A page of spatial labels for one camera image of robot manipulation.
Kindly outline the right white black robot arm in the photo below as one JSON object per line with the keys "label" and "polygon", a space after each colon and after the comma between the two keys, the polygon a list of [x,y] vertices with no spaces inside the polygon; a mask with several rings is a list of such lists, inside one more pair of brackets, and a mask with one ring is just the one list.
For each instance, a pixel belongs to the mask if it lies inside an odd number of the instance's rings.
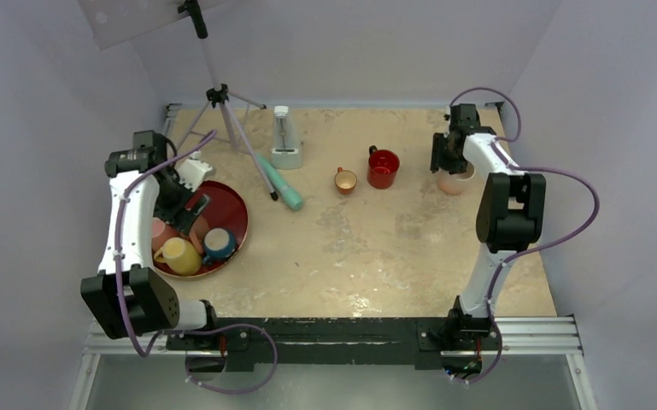
{"label": "right white black robot arm", "polygon": [[456,195],[471,177],[484,180],[475,224],[478,258],[445,325],[448,341],[464,348],[490,333],[496,299],[516,257],[541,235],[546,179],[519,170],[494,130],[482,126],[475,105],[451,106],[445,118],[448,129],[434,134],[430,165],[441,189]]}

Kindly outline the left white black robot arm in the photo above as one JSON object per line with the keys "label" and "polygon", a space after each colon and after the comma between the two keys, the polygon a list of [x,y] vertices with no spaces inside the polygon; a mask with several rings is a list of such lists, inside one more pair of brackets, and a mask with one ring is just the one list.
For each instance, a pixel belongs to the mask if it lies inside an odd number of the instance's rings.
{"label": "left white black robot arm", "polygon": [[209,205],[197,189],[204,180],[184,178],[191,161],[170,156],[173,143],[153,130],[136,132],[132,148],[105,162],[111,212],[109,234],[97,274],[82,279],[80,294],[107,337],[120,339],[156,331],[187,331],[200,349],[220,340],[214,309],[206,301],[180,300],[153,263],[152,220],[188,234]]}

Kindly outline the blue white mug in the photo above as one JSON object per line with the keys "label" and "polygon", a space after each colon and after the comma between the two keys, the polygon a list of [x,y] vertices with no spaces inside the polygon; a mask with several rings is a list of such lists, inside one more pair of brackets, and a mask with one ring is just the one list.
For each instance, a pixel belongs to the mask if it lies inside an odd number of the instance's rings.
{"label": "blue white mug", "polygon": [[208,231],[203,238],[202,250],[204,266],[223,263],[229,260],[237,250],[237,241],[231,231],[216,227]]}

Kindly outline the small orange mug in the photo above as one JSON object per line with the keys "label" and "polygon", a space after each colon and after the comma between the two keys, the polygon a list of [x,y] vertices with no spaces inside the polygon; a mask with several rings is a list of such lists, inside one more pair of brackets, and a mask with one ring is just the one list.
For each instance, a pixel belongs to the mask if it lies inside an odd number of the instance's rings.
{"label": "small orange mug", "polygon": [[350,195],[357,186],[358,178],[356,174],[350,170],[339,167],[334,176],[334,185],[337,192],[341,195]]}

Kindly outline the salmon mug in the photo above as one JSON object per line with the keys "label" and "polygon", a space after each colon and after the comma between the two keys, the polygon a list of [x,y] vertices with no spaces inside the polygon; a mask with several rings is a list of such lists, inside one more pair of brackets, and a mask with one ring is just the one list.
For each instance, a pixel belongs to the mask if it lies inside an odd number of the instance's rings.
{"label": "salmon mug", "polygon": [[190,232],[187,236],[187,239],[190,241],[199,255],[204,255],[203,240],[209,230],[210,227],[208,222],[202,216],[200,216],[197,217],[192,224]]}

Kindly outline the yellow mug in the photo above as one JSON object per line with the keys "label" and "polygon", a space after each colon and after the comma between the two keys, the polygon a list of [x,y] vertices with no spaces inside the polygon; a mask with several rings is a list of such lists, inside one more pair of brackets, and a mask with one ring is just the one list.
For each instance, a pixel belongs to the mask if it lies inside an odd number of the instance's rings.
{"label": "yellow mug", "polygon": [[190,241],[181,237],[169,238],[154,254],[153,261],[168,266],[177,276],[196,274],[202,267],[202,257]]}

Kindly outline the light pink mug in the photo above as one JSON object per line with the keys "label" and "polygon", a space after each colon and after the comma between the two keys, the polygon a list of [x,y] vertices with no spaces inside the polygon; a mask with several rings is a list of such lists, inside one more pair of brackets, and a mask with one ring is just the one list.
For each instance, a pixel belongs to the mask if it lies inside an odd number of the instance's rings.
{"label": "light pink mug", "polygon": [[450,196],[461,195],[469,186],[474,176],[474,166],[468,163],[463,173],[451,174],[447,171],[438,172],[437,186],[439,190]]}

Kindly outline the red mug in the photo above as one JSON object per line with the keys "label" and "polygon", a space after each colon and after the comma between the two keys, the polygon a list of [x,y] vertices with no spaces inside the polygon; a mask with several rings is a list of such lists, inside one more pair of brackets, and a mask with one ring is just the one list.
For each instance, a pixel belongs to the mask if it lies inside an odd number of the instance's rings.
{"label": "red mug", "polygon": [[379,149],[372,145],[368,149],[367,182],[376,189],[390,188],[400,169],[400,160],[396,153],[389,149]]}

